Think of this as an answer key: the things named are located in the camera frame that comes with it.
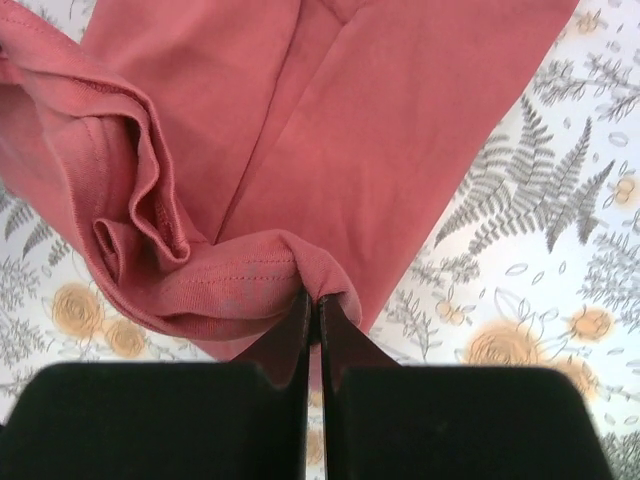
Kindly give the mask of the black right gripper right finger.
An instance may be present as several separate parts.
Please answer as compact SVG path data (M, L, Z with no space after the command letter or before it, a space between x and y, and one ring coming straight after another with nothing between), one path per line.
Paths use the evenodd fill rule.
M608 479L585 404L539 367L403 366L318 305L330 479Z

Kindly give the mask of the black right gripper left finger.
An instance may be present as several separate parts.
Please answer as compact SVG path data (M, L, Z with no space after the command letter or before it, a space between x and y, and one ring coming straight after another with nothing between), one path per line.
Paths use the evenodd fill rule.
M1 429L5 479L301 479L310 299L229 362L57 363Z

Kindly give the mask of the salmon pink t shirt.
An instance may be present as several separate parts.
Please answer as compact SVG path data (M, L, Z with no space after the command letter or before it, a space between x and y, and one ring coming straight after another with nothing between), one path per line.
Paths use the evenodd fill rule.
M363 330L572 1L1 5L1 177L124 315L229 359L300 290Z

